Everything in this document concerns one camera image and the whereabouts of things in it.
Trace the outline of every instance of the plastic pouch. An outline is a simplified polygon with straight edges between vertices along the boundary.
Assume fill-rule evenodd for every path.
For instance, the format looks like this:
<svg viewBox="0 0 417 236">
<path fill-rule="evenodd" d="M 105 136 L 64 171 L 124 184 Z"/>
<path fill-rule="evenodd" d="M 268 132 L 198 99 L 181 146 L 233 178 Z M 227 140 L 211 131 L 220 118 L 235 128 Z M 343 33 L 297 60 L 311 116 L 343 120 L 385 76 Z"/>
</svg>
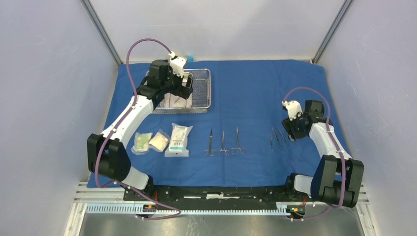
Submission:
<svg viewBox="0 0 417 236">
<path fill-rule="evenodd" d="M 133 154 L 136 155 L 143 155 L 145 153 L 149 152 L 149 140 L 152 137 L 152 133 L 136 133 L 135 134 L 135 140 L 133 147 L 130 149 L 132 150 Z"/>
<path fill-rule="evenodd" d="M 169 136 L 162 129 L 149 141 L 149 147 L 157 152 L 163 152 L 169 143 Z"/>
<path fill-rule="evenodd" d="M 168 149 L 165 151 L 165 157 L 188 157 L 187 150 L 188 134 L 193 127 L 186 127 L 172 123 L 171 141 Z"/>
</svg>

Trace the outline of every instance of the white wall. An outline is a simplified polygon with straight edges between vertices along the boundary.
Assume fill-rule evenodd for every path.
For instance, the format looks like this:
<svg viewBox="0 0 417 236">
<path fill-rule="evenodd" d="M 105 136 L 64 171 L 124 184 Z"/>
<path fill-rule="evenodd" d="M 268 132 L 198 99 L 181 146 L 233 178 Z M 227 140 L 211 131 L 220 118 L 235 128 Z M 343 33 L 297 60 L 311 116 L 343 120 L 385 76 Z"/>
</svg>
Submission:
<svg viewBox="0 0 417 236">
<path fill-rule="evenodd" d="M 118 54 L 154 37 L 206 59 L 311 59 L 343 0 L 91 0 Z M 132 61 L 165 57 L 148 43 Z"/>
<path fill-rule="evenodd" d="M 416 235 L 417 5 L 355 1 L 319 64 L 380 235 Z"/>
<path fill-rule="evenodd" d="M 116 65 L 77 0 L 0 3 L 0 235 L 62 235 Z"/>
</svg>

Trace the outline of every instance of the metal mesh tray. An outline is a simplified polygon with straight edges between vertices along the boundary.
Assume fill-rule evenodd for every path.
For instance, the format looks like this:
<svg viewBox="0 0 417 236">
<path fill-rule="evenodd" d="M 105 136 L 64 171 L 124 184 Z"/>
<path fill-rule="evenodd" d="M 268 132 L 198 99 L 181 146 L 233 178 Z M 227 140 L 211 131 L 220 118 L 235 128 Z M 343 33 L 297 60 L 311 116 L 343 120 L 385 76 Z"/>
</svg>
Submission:
<svg viewBox="0 0 417 236">
<path fill-rule="evenodd" d="M 209 69 L 185 69 L 183 85 L 189 74 L 193 76 L 193 93 L 185 100 L 167 93 L 164 100 L 152 112 L 154 114 L 206 113 L 211 105 L 211 73 Z"/>
</svg>

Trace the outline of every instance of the blue cap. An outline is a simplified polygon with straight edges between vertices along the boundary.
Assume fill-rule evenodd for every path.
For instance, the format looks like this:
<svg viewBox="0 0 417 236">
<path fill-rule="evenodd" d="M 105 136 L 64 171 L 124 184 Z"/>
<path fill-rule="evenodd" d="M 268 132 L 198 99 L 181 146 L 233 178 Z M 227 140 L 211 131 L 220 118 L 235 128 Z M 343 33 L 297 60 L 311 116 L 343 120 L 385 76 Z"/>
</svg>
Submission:
<svg viewBox="0 0 417 236">
<path fill-rule="evenodd" d="M 192 56 L 186 56 L 186 58 L 188 63 L 194 62 L 194 58 Z"/>
</svg>

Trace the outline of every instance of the white robotic arm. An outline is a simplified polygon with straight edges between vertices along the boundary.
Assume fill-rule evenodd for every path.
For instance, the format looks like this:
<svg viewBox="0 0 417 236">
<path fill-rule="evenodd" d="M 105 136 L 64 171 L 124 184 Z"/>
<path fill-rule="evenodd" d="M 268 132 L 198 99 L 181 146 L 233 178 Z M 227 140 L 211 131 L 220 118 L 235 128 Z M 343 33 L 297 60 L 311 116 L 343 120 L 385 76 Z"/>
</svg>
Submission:
<svg viewBox="0 0 417 236">
<path fill-rule="evenodd" d="M 310 195 L 313 200 L 337 204 L 342 186 L 340 181 L 335 180 L 335 175 L 339 175 L 341 172 L 342 160 L 339 153 L 342 152 L 347 173 L 343 206 L 355 206 L 362 181 L 363 164 L 360 161 L 353 160 L 343 149 L 334 133 L 331 120 L 329 120 L 327 128 L 327 118 L 323 117 L 323 104 L 320 101 L 307 100 L 304 112 L 297 101 L 283 101 L 282 105 L 284 110 L 288 112 L 288 118 L 283 120 L 282 124 L 290 140 L 295 141 L 309 136 L 321 157 L 320 164 L 313 177 L 292 173 L 287 179 L 287 186 Z"/>
<path fill-rule="evenodd" d="M 89 136 L 87 152 L 91 172 L 95 171 L 100 147 L 105 145 L 105 151 L 101 153 L 99 174 L 139 190 L 146 188 L 151 177 L 131 166 L 125 148 L 135 130 L 163 100 L 165 94 L 172 93 L 187 99 L 193 91 L 192 76 L 188 76 L 185 86 L 182 85 L 187 60 L 175 56 L 174 52 L 169 55 L 171 56 L 169 60 L 155 60 L 151 63 L 149 74 L 136 89 L 138 94 L 136 101 L 133 96 L 123 112 L 108 128 L 100 135 Z"/>
</svg>

